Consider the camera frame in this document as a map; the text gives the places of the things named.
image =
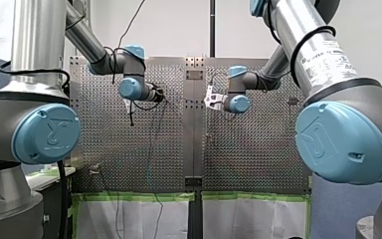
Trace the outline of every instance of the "end effector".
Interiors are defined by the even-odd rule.
[[[106,51],[89,26],[81,21],[84,17],[67,3],[66,36],[89,61],[89,69],[95,75],[123,74],[119,94],[129,101],[161,102],[161,89],[144,80],[144,49],[137,45]]]
[[[223,104],[224,110],[233,114],[244,114],[250,109],[251,101],[246,96],[247,90],[272,91],[281,86],[281,81],[266,81],[243,66],[231,67],[228,75],[228,95]]]

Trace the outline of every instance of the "wire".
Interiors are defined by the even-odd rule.
[[[159,200],[159,196],[157,196],[156,193],[154,193],[154,196],[156,196],[156,200],[157,202],[160,204],[160,211],[159,211],[159,215],[157,217],[157,221],[156,221],[156,229],[154,230],[154,236],[153,236],[153,239],[156,239],[157,237],[157,233],[159,232],[159,222],[160,222],[160,218],[162,217],[162,213],[163,213],[163,203]]]
[[[68,31],[68,30],[72,29],[73,27],[75,27],[77,24],[79,24],[81,21],[83,21],[83,20],[87,17],[86,7],[85,7],[84,4],[83,4],[83,12],[84,12],[83,16],[81,16],[81,17],[79,18],[79,20],[77,20],[75,23],[73,23],[73,24],[71,24],[70,26],[66,27],[66,28],[65,28],[65,31]]]
[[[274,27],[273,27],[273,21],[272,21],[272,6],[273,6],[273,4],[272,4],[272,0],[269,0],[269,1],[268,1],[268,21],[269,21],[269,29],[270,29],[270,31],[271,31],[272,37],[275,39],[275,41],[276,41],[279,45],[281,45],[282,42],[281,42],[281,40],[279,39],[279,37],[276,35],[276,33],[275,33],[275,29],[274,29]]]
[[[11,66],[11,61],[6,62],[0,66],[0,73],[8,74],[11,76],[20,76],[20,75],[32,75],[32,74],[41,74],[41,73],[59,73],[66,76],[65,82],[62,84],[62,88],[66,88],[71,80],[70,74],[61,69],[37,69],[37,70],[22,70],[22,71],[6,71],[5,68]]]
[[[141,3],[139,4],[138,6],[138,9],[135,11],[135,14],[134,16],[131,18],[131,20],[129,21],[129,24],[128,24],[128,27],[126,28],[125,32],[122,34],[122,36],[120,36],[120,39],[119,39],[119,44],[117,44],[117,46],[120,48],[120,45],[122,44],[122,39],[126,36],[126,34],[128,33],[129,29],[131,28],[132,26],[132,23],[134,22],[136,16],[138,15],[139,11],[141,10],[141,7],[142,5],[144,4],[145,0],[142,0]]]
[[[213,74],[212,77],[210,78],[209,85],[210,85],[210,86],[213,86],[213,82],[214,82],[214,80],[215,80],[215,77],[220,76],[220,75],[225,76],[225,77],[228,77],[228,74],[223,73],[223,72],[215,73],[215,74]]]
[[[64,239],[68,220],[68,183],[67,176],[65,174],[64,162],[60,160],[57,165],[61,178],[61,222],[58,238]]]
[[[160,134],[162,121],[164,119],[166,107],[167,107],[168,104],[169,104],[169,102],[166,100],[165,104],[163,106],[162,115],[160,117],[158,126],[156,128],[156,132],[154,134],[154,139],[155,140],[158,139],[158,136]],[[151,120],[151,124],[150,124],[149,148],[148,148],[148,157],[147,157],[147,183],[150,184],[149,185],[150,187],[153,187],[152,180],[150,180],[150,165],[151,165],[150,162],[151,162],[151,157],[152,157],[152,152],[153,152],[153,141],[152,141],[152,133],[151,132],[152,132],[152,129],[154,128],[154,121],[155,121],[155,114],[153,115],[153,119]],[[158,215],[157,220],[156,220],[156,228],[154,230],[154,235],[153,235],[153,239],[156,239],[157,238],[157,233],[159,231],[159,222],[160,222],[160,218],[161,218],[162,213],[163,213],[163,207],[164,206],[163,206],[163,203],[159,200],[159,197],[158,197],[158,195],[156,193],[154,193],[154,196],[155,196],[157,202],[160,204],[160,211],[159,211],[159,215]]]
[[[79,18],[79,20],[77,20],[76,22],[74,22],[73,24],[71,24],[70,26],[68,26],[67,28],[65,28],[65,31],[68,31],[68,30],[72,29],[72,28],[75,27],[77,24],[79,24],[81,21],[83,21],[86,17],[87,17],[87,14],[85,13],[83,16],[81,16],[81,17]]]
[[[134,112],[132,111],[132,103],[129,103],[129,122],[130,122],[130,126],[134,126],[134,119],[132,118],[132,114],[134,114]]]
[[[110,57],[110,60],[113,61],[113,65],[111,62],[109,62],[109,67],[110,67],[110,70],[112,71],[112,84],[114,85],[114,81],[115,81],[115,78],[116,78],[116,66],[117,66],[117,57],[116,57],[116,53],[117,51],[119,50],[122,50],[124,52],[127,52],[129,53],[130,56],[132,56],[133,58],[135,58],[135,60],[137,60],[141,65],[142,67],[144,68],[144,72],[145,70],[147,70],[147,67],[145,66],[145,63],[144,61],[135,56],[133,53],[131,53],[130,51],[124,49],[124,48],[115,48],[115,49],[112,49],[110,47],[104,47],[105,49],[109,50],[111,52],[111,57]]]
[[[116,213],[115,213],[115,218],[114,218],[114,225],[115,225],[115,230],[116,230],[116,236],[119,239],[122,239],[122,237],[119,235],[119,229],[117,227],[117,218],[119,217],[119,192],[116,194]]]
[[[145,112],[149,112],[149,111],[151,111],[151,110],[156,109],[156,108],[160,105],[161,102],[156,103],[156,105],[154,105],[154,106],[151,107],[151,108],[143,108],[143,107],[139,106],[136,102],[132,102],[132,103],[133,103],[137,108],[139,108],[140,110],[145,111]]]
[[[113,66],[112,66],[111,62],[109,62],[109,67],[110,67],[110,70],[112,71],[112,84],[114,85],[114,80],[116,78],[116,66],[117,66],[116,49],[114,50],[110,47],[104,47],[104,48],[107,50],[110,50],[111,55],[112,55],[112,57],[110,59],[113,58]]]

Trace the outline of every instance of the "pegboard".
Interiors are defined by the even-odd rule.
[[[146,81],[164,88],[168,102],[155,111],[137,110],[130,126],[117,90],[121,76],[112,84],[112,76],[94,76],[84,58],[72,58],[71,105],[83,126],[72,156],[82,165],[74,191],[177,192],[189,189],[185,177],[202,176],[203,190],[308,193],[310,172],[294,144],[303,97],[291,77],[278,91],[248,91],[252,107],[242,116],[203,108],[211,79],[224,93],[230,66],[257,72],[265,63],[147,59]]]
[[[84,58],[71,59],[71,104],[82,122],[72,160],[81,167],[76,192],[183,191],[184,59],[147,60],[147,81],[164,89],[168,102],[137,110],[133,124],[118,94],[121,75],[95,76]],[[137,103],[150,108],[154,103]]]
[[[227,91],[232,65],[259,72],[261,60],[206,60],[206,85]],[[290,74],[277,91],[247,91],[251,108],[244,115],[205,110],[204,190],[309,193],[310,171],[299,158],[294,125],[304,98]]]

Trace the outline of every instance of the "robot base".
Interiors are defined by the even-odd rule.
[[[0,238],[41,239],[43,237],[43,197],[34,192],[28,204],[0,214]]]

